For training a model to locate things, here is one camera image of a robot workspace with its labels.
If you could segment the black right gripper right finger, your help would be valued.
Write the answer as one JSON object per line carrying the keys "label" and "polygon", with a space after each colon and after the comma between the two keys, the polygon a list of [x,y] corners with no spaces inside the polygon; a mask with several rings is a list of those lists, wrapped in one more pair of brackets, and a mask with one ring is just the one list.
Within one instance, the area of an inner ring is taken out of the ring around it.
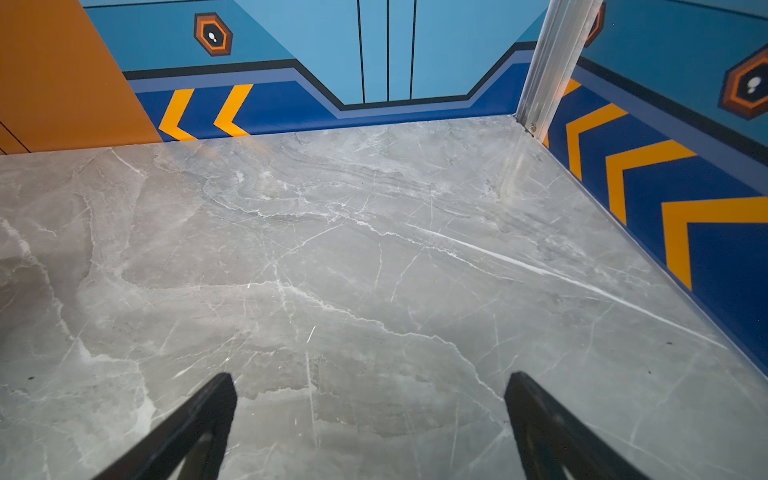
{"label": "black right gripper right finger", "polygon": [[528,479],[645,479],[526,373],[510,376],[504,401]]}

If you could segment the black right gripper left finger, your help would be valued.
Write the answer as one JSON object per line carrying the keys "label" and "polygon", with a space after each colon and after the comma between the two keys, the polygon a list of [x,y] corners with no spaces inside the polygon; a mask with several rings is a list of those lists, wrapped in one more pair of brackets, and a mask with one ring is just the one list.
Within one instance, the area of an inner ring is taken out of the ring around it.
{"label": "black right gripper left finger", "polygon": [[218,373],[96,477],[216,479],[237,405],[232,376]]}

